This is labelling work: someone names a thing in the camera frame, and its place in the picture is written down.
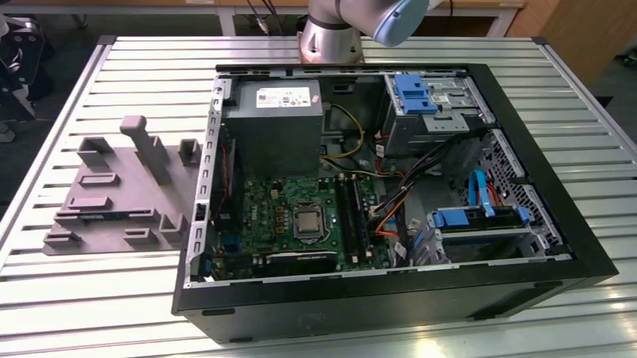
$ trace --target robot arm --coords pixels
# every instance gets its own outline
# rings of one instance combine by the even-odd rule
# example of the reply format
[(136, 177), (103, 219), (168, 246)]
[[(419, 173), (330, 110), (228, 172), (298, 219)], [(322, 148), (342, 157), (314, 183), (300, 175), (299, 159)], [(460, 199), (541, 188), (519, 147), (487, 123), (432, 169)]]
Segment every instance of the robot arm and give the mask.
[(394, 47), (411, 36), (430, 8), (442, 0), (311, 0), (300, 40), (310, 63), (354, 63), (360, 59), (362, 32)]

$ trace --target yellow wire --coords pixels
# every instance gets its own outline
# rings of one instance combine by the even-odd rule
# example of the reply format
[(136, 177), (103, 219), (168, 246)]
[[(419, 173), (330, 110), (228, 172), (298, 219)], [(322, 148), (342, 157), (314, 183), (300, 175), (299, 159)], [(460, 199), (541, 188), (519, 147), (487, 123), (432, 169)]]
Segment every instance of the yellow wire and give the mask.
[(347, 158), (350, 155), (356, 154), (356, 152), (360, 150), (363, 142), (366, 140), (366, 138), (364, 138), (366, 132), (362, 130), (360, 122), (358, 121), (356, 117), (354, 117), (354, 114), (351, 114), (350, 111), (346, 110), (346, 108), (340, 104), (334, 104), (332, 103), (331, 106), (334, 106), (339, 110), (342, 110), (344, 112), (344, 114), (350, 117), (351, 121), (354, 122), (354, 124), (358, 127), (358, 133), (360, 134), (360, 139), (358, 140), (356, 148), (354, 148), (347, 153), (322, 155), (320, 158)]

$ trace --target slotted aluminum surface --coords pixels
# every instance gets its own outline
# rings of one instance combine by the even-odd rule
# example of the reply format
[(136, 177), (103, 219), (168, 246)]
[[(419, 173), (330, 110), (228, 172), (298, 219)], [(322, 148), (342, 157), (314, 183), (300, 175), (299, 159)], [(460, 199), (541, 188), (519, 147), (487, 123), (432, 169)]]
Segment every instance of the slotted aluminum surface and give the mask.
[(551, 50), (527, 39), (366, 40), (367, 63), (486, 63), (518, 109), (619, 275), (509, 320), (446, 324), (220, 347), (169, 314), (177, 252), (46, 257), (52, 224), (83, 136), (129, 145), (119, 118), (143, 114), (165, 145), (203, 139), (213, 67), (295, 63), (296, 39), (120, 37), (100, 45), (1, 222), (0, 354), (119, 357), (224, 354), (296, 357), (633, 357), (637, 339), (637, 165)]

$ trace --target wooden cabinet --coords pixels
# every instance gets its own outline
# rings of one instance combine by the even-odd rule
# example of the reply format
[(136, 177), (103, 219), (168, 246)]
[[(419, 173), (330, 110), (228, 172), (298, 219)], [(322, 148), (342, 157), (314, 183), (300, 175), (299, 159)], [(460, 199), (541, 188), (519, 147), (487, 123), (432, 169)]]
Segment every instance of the wooden cabinet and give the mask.
[(529, 0), (506, 36), (545, 37), (590, 84), (635, 34), (635, 0)]

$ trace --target open computer tower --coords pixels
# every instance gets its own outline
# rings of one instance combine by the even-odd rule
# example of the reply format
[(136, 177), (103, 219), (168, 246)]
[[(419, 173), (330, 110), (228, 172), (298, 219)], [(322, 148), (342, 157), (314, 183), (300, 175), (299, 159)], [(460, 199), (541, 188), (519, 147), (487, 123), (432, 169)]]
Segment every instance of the open computer tower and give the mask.
[(487, 66), (220, 66), (173, 294), (217, 342), (507, 317), (617, 274)]

